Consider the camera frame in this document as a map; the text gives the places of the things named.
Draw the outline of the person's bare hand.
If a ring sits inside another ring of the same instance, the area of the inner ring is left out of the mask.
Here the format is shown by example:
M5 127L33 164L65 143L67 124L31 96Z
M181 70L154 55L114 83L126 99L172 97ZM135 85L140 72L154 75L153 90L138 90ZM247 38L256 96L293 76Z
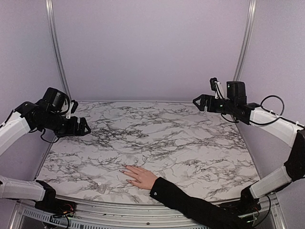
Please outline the person's bare hand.
M151 171L141 167L124 165L124 170L120 169L119 171L130 177L126 179L129 184L145 190L151 190L158 178Z

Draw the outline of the black sleeved forearm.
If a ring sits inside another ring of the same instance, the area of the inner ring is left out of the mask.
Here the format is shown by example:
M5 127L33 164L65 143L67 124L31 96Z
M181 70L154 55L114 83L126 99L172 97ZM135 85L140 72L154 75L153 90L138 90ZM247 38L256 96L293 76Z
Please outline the black sleeved forearm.
M212 229L252 229L236 215L200 198L187 195L174 183L162 177L156 179L150 197L170 209L177 210L200 224Z

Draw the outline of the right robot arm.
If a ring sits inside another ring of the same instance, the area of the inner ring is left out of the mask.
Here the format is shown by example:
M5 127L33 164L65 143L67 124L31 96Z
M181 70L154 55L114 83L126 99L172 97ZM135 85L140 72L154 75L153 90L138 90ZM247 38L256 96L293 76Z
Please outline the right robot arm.
M283 166L265 176L258 182L244 188L238 201L220 205L235 214L245 214L259 204L259 199L270 193L280 191L305 177L305 127L283 117L282 114L263 107L262 104L248 103L245 84L241 81L227 81L224 96L221 83L210 79L214 95L202 94L193 99L193 104L200 111L233 116L234 123L258 127L277 137L290 148L291 152Z

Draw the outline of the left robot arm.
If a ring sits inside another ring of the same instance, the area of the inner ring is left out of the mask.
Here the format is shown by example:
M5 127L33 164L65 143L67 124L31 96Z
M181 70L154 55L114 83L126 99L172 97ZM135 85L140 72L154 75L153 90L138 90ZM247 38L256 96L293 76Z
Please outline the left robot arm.
M28 133L51 130L60 139L85 136L91 132L84 117L73 115L78 102L68 95L49 87L43 98L36 103L24 102L11 111L0 125L0 152L3 154L17 140ZM29 199L42 204L49 212L60 209L56 191L44 181L24 181L0 177L0 197L6 199Z

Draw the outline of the clear nail polish bottle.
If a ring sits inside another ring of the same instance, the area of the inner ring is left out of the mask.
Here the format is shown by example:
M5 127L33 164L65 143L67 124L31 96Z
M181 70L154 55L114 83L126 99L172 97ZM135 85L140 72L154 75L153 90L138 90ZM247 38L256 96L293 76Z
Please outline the clear nail polish bottle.
M107 189L107 185L103 184L102 182L98 182L97 185L98 185L98 192L104 194Z

